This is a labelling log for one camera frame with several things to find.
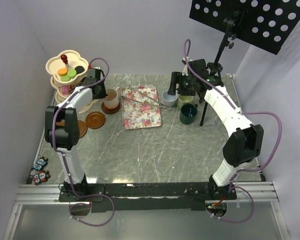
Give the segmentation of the black toy cookie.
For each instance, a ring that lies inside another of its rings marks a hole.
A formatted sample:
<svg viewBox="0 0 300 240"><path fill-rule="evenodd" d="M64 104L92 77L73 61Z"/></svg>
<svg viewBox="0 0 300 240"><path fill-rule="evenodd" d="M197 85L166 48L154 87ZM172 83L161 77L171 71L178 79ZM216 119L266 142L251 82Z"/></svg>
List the black toy cookie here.
<svg viewBox="0 0 300 240"><path fill-rule="evenodd" d="M78 65L74 69L75 69L77 74L81 74L85 71L85 68L82 65Z"/></svg>

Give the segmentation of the green toy macaron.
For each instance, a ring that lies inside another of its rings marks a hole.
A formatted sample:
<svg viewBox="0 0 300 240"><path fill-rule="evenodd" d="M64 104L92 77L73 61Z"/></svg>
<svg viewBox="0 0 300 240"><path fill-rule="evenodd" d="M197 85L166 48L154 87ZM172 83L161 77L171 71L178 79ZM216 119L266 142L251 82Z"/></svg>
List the green toy macaron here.
<svg viewBox="0 0 300 240"><path fill-rule="evenodd" d="M70 81L71 78L68 75L63 75L60 77L60 80L65 83L65 82Z"/></svg>
<svg viewBox="0 0 300 240"><path fill-rule="evenodd" d="M70 78L74 78L77 76L77 72L75 69L69 69L68 72L67 72L67 75L70 77Z"/></svg>

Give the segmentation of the cream three-tier dessert stand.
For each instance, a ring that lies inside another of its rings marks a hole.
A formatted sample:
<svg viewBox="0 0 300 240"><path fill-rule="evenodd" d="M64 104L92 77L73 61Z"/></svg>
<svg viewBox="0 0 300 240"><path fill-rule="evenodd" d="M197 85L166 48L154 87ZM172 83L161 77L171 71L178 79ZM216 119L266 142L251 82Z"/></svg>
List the cream three-tier dessert stand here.
<svg viewBox="0 0 300 240"><path fill-rule="evenodd" d="M64 50L50 58L45 69L50 74L50 84L56 90L54 95L57 103L68 98L76 87L91 85L105 77L100 67L91 70L91 64L75 50Z"/></svg>

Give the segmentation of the pink mug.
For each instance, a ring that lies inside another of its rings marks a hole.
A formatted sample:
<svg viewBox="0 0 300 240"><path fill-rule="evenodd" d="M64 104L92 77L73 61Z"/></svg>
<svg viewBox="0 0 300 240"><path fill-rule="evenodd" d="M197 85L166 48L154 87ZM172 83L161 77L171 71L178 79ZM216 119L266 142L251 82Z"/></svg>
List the pink mug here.
<svg viewBox="0 0 300 240"><path fill-rule="evenodd" d="M103 104L108 109L115 109L119 105L119 94L113 88L106 89L107 96L103 99Z"/></svg>

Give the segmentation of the pink toy popsicle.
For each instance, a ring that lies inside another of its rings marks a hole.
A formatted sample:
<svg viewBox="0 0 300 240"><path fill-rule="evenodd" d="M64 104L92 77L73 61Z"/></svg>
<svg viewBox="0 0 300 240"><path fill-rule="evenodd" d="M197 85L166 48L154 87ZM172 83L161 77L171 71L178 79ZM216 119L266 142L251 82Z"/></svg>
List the pink toy popsicle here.
<svg viewBox="0 0 300 240"><path fill-rule="evenodd" d="M69 90L70 90L70 87L68 85L63 85L61 87L61 93L65 96L69 95Z"/></svg>

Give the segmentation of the orange toy macaron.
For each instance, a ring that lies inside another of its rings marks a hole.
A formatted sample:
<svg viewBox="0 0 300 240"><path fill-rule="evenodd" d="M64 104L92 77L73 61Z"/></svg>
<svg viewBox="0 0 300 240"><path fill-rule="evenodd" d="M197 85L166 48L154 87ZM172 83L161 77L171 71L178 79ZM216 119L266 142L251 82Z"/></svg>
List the orange toy macaron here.
<svg viewBox="0 0 300 240"><path fill-rule="evenodd" d="M58 71L57 71L57 74L59 76L66 76L68 73L68 69L67 68L60 68Z"/></svg>

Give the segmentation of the metal serving tongs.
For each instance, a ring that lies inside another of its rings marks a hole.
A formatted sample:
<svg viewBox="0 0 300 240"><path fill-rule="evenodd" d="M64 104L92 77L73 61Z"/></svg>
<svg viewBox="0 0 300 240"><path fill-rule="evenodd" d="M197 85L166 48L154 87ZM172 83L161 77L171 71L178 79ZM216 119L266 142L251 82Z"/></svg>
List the metal serving tongs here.
<svg viewBox="0 0 300 240"><path fill-rule="evenodd" d="M158 108L158 109L168 109L169 107L165 106L163 103L159 102L158 100L146 95L145 93L143 93L142 91L138 90L137 88L133 88L133 87L128 87L128 90L130 90L131 93L138 93L140 96L143 97L142 101L137 100L137 99L132 99L126 95L122 95L121 98L131 101L131 102L135 102L137 104L140 105L147 105L150 106L152 108Z"/></svg>

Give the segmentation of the brown wooden coaster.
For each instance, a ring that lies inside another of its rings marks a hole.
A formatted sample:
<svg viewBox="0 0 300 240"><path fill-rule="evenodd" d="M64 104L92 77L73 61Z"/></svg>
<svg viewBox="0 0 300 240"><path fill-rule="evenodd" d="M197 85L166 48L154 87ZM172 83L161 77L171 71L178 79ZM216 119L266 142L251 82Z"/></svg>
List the brown wooden coaster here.
<svg viewBox="0 0 300 240"><path fill-rule="evenodd" d="M86 123L82 120L78 121L79 137L82 138L88 131Z"/></svg>
<svg viewBox="0 0 300 240"><path fill-rule="evenodd" d="M105 124L105 122L105 115L99 111L93 111L85 118L85 123L90 129L99 129Z"/></svg>
<svg viewBox="0 0 300 240"><path fill-rule="evenodd" d="M113 115L117 113L121 108L121 104L119 103L115 108L107 108L104 103L101 104L101 110L107 115Z"/></svg>

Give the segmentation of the floral serving tray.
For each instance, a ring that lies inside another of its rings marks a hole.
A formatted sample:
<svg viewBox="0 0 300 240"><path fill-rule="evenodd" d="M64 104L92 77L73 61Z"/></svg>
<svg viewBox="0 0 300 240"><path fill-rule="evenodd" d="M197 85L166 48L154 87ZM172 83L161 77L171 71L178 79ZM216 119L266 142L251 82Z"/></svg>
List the floral serving tray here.
<svg viewBox="0 0 300 240"><path fill-rule="evenodd" d="M143 97L136 92L131 93L128 87L121 89L121 96L127 96L138 101L142 101ZM157 89L153 85L132 86L144 94L158 99ZM122 119L123 127L126 130L155 128L162 125L161 109L150 107L144 104L138 104L133 101L122 99Z"/></svg>

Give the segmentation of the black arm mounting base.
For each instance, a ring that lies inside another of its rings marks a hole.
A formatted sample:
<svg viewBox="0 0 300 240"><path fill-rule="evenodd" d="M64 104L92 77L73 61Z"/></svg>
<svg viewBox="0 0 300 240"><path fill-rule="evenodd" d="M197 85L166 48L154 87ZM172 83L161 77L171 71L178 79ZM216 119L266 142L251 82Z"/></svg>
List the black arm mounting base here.
<svg viewBox="0 0 300 240"><path fill-rule="evenodd" d="M92 213L107 211L179 210L205 211L205 203L237 199L235 190L215 188L209 182L157 182L157 183L88 183L84 195L77 197L70 186L62 187L61 203L91 204Z"/></svg>

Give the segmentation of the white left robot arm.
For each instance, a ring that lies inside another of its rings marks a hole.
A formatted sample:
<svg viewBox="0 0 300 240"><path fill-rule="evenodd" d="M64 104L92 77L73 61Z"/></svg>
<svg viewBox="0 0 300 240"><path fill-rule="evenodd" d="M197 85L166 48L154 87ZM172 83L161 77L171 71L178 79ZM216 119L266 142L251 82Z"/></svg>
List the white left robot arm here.
<svg viewBox="0 0 300 240"><path fill-rule="evenodd" d="M80 138L78 111L93 99L104 97L107 74L89 68L74 91L56 106L45 110L44 138L58 154L64 173L63 191L77 201L90 197L86 175L80 165L77 144Z"/></svg>

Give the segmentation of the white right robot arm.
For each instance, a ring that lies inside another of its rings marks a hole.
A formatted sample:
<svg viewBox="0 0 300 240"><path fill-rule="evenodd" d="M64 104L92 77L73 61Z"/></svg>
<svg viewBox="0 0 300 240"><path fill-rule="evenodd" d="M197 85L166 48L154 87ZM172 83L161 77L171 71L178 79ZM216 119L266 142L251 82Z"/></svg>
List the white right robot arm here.
<svg viewBox="0 0 300 240"><path fill-rule="evenodd" d="M260 155L264 129L253 124L230 97L219 74L210 75L204 59L183 58L181 72L172 72L169 95L198 95L210 106L226 129L228 140L222 149L223 160L211 176L209 196L220 199L235 176Z"/></svg>

